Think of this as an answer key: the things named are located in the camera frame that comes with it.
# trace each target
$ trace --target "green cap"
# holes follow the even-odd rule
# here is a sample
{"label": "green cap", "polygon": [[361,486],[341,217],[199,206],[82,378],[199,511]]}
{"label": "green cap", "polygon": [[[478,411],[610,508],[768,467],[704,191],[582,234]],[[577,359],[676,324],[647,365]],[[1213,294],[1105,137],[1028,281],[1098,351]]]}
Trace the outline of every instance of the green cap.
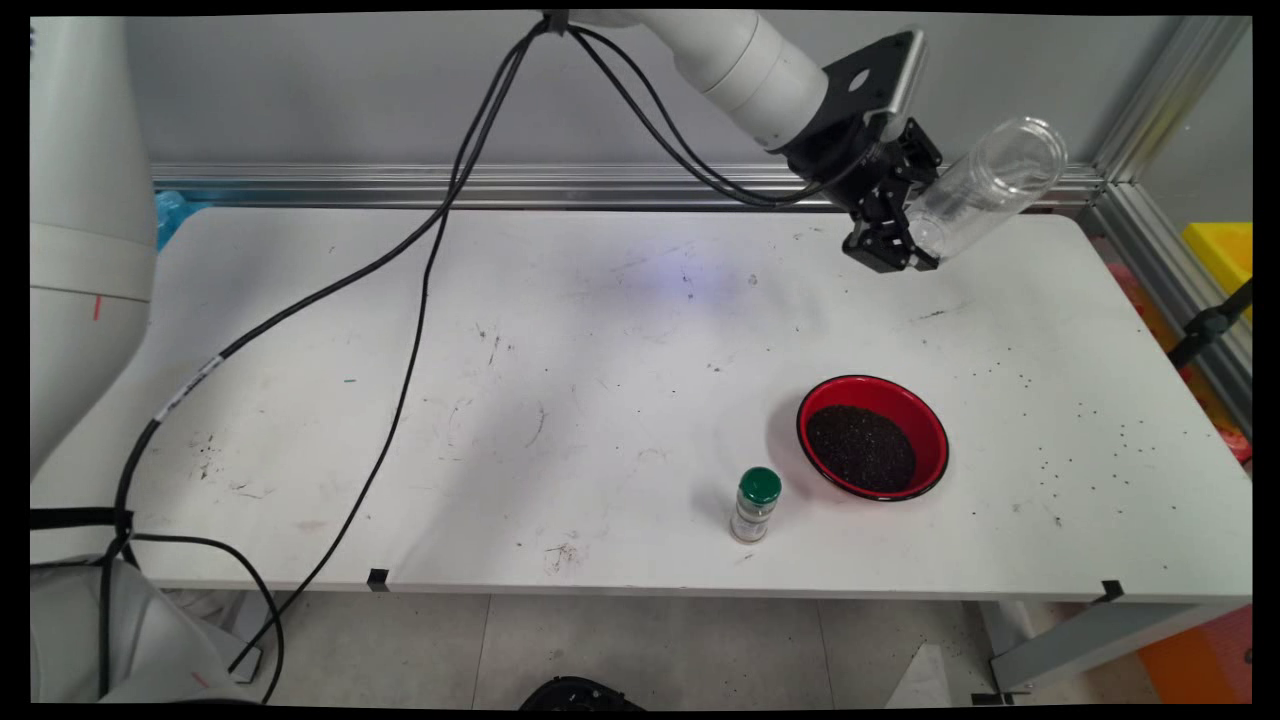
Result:
{"label": "green cap", "polygon": [[742,473],[742,480],[737,483],[737,489],[742,496],[756,505],[768,505],[782,495],[782,479],[768,468],[751,468]]}

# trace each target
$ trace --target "red bowl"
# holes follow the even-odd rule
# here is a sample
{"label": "red bowl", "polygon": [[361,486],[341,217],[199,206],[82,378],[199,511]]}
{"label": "red bowl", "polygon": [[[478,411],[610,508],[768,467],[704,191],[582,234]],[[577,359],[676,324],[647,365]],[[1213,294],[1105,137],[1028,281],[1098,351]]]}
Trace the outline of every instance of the red bowl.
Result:
{"label": "red bowl", "polygon": [[[876,492],[849,483],[828,470],[809,446],[809,419],[823,407],[852,405],[870,410],[892,420],[906,434],[915,452],[915,475],[901,492]],[[796,414],[796,433],[805,457],[836,487],[868,500],[886,502],[919,497],[938,484],[947,469],[950,443],[942,423],[933,410],[905,387],[870,375],[841,375],[831,378],[809,391]]]}

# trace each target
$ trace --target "black tape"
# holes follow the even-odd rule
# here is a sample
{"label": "black tape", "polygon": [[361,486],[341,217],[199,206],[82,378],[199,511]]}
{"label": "black tape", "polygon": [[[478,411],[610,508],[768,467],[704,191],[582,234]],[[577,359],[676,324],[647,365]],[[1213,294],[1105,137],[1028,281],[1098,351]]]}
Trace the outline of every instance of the black tape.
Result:
{"label": "black tape", "polygon": [[[86,525],[114,525],[114,507],[32,507],[32,530],[56,530]],[[124,511],[124,527],[133,525],[133,511]]]}
{"label": "black tape", "polygon": [[973,693],[974,705],[1014,705],[1014,693]]}
{"label": "black tape", "polygon": [[371,568],[369,570],[369,589],[374,592],[390,592],[387,589],[387,575],[389,570],[383,570],[381,568]]}
{"label": "black tape", "polygon": [[1089,605],[1097,605],[1100,602],[1111,602],[1117,597],[1124,597],[1124,588],[1120,587],[1120,580],[1102,580],[1102,597],[1094,600]]}

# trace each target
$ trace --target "white table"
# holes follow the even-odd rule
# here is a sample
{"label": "white table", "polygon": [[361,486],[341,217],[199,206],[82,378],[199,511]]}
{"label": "white table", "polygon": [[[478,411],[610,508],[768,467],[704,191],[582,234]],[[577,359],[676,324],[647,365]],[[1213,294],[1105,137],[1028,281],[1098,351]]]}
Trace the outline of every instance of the white table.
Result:
{"label": "white table", "polygon": [[[137,432],[196,368],[422,217],[193,217],[160,255],[146,342],[32,506],[110,505]],[[887,275],[841,254],[849,225],[454,213],[406,416],[314,587],[367,589],[385,569],[393,591],[1089,601],[1114,579],[1124,596],[1108,605],[1178,603],[1181,623],[1249,601],[1251,480],[1074,223],[1019,217],[937,272]],[[270,585],[297,584],[380,448],[429,245],[188,397],[143,457],[136,527],[221,539]],[[877,503],[809,466],[797,404],[849,373],[938,414],[951,461],[933,491]],[[768,537],[742,546],[728,516],[753,465],[783,491]],[[106,538],[38,533],[31,559]],[[251,587],[221,553],[137,551],[160,585]]]}

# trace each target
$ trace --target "yellow bin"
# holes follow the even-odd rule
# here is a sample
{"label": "yellow bin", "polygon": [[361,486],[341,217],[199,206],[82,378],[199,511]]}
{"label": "yellow bin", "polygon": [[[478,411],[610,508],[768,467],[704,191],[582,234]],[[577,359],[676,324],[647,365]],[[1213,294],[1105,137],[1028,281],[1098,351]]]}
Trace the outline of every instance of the yellow bin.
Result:
{"label": "yellow bin", "polygon": [[[1192,223],[1183,240],[1228,295],[1253,277],[1253,223]],[[1244,316],[1253,323],[1253,306]]]}

